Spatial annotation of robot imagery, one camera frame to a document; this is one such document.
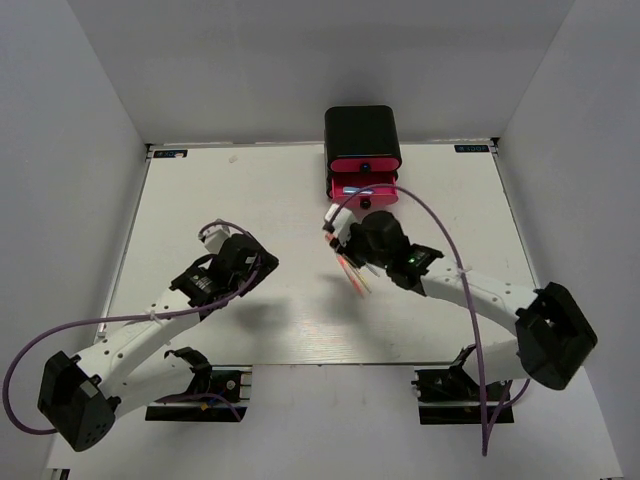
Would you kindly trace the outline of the pink drawer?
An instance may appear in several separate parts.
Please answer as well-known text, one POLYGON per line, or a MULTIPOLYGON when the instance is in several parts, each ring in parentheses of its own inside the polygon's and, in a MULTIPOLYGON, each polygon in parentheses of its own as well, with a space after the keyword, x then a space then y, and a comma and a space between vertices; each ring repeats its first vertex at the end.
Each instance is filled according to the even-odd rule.
POLYGON ((351 199, 346 207, 370 210, 392 205, 398 201, 394 173, 343 173, 334 174, 327 183, 327 196, 334 203, 341 203, 350 195, 345 195, 345 186, 357 187, 361 192, 351 199))
POLYGON ((402 164, 393 156, 342 156, 329 159, 329 174, 395 172, 402 164))

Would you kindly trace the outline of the pink top drawer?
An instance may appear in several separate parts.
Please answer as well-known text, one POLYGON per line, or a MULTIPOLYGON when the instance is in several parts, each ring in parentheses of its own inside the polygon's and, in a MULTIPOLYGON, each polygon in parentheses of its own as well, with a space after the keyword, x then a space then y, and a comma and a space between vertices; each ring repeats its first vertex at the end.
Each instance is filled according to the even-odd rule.
POLYGON ((329 174, 395 172, 402 164, 393 156, 342 156, 329 159, 329 174))

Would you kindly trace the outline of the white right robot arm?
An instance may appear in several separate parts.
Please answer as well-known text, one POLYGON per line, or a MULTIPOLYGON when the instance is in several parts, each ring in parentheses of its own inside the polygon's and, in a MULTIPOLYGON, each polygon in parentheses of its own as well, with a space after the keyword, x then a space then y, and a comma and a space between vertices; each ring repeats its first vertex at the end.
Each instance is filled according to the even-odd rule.
POLYGON ((594 350, 598 338, 569 290, 513 285, 463 270, 441 251, 413 243, 388 211, 363 219, 332 205, 324 217, 326 239, 354 270, 375 266, 399 288, 472 309, 511 334, 488 346, 471 346, 451 364, 451 384, 472 399, 488 384, 532 380, 563 390, 594 350))

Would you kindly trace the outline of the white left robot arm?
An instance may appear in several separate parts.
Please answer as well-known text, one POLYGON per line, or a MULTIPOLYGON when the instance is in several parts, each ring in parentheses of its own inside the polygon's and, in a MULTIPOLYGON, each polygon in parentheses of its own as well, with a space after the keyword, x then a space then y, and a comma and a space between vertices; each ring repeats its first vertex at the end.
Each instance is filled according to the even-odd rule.
POLYGON ((171 341, 255 288, 279 265, 248 234, 224 236, 171 281, 140 321, 44 366, 39 411, 76 452, 101 441, 115 422, 152 402, 239 400, 240 372, 217 371, 196 349, 171 341))

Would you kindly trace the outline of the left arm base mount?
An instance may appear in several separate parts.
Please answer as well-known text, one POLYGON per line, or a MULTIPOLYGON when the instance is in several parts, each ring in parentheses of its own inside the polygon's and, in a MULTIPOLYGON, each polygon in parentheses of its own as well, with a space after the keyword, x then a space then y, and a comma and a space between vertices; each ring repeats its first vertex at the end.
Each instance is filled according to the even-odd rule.
POLYGON ((214 367, 208 378, 192 383, 172 402, 155 402, 145 411, 147 422, 239 423, 249 407, 252 368, 214 367))

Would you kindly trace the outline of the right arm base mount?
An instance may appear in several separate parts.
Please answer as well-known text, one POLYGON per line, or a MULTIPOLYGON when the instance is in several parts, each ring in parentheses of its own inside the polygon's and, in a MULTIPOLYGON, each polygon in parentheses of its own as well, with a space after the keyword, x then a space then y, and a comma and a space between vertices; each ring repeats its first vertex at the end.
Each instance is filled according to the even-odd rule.
POLYGON ((479 388, 449 369, 419 369, 411 381, 423 426, 480 425, 479 388))

